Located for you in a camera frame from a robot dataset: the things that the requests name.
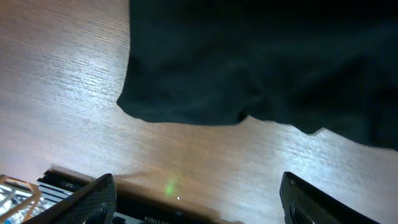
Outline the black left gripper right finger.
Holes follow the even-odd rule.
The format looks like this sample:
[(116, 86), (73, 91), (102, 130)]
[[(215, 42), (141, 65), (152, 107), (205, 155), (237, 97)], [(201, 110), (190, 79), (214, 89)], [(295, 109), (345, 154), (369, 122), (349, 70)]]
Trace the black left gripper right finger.
[(291, 172), (283, 173), (279, 194), (286, 224), (379, 224)]

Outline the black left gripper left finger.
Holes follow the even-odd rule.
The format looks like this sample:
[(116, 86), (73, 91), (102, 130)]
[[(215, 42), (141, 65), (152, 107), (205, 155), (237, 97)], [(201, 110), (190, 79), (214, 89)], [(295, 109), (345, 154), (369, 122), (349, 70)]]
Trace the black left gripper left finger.
[(116, 202), (113, 175), (105, 174), (24, 224), (111, 224)]

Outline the black t-shirt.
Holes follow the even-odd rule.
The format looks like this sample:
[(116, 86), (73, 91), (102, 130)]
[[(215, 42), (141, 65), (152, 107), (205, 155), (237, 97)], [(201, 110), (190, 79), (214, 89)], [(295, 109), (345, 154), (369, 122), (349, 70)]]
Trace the black t-shirt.
[(326, 128), (397, 149), (396, 0), (134, 0), (118, 106), (151, 123)]

